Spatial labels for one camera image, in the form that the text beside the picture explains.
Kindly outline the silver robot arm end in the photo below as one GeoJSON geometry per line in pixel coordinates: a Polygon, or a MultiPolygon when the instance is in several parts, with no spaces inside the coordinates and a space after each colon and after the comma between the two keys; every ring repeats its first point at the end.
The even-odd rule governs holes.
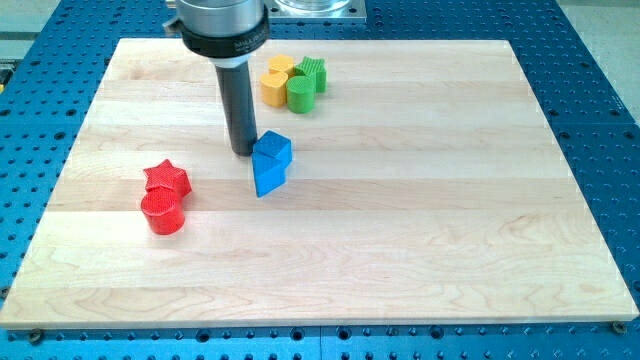
{"type": "Polygon", "coordinates": [[[176,14],[163,24],[188,50],[215,66],[236,68],[269,38],[269,14],[262,0],[176,0],[176,14]]]}

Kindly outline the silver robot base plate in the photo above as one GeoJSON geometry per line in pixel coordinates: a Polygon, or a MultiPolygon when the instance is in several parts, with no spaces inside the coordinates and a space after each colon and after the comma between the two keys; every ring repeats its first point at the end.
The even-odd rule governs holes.
{"type": "Polygon", "coordinates": [[[367,20],[365,0],[265,0],[274,22],[363,23],[367,20]]]}

